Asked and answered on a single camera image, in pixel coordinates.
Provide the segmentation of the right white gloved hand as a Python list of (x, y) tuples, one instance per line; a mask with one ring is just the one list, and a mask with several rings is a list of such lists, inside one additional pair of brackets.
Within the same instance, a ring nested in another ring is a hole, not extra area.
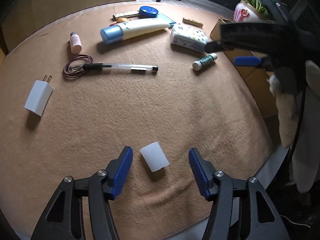
[(319, 66), (306, 61), (306, 96), (302, 126), (296, 147), (294, 137), (298, 126), (298, 115), (302, 94), (294, 96), (285, 93), (280, 80), (273, 74), (268, 79), (269, 90), (276, 98), (278, 109), (279, 134), (283, 147), (293, 150), (293, 181), (300, 193), (308, 192), (319, 177)]

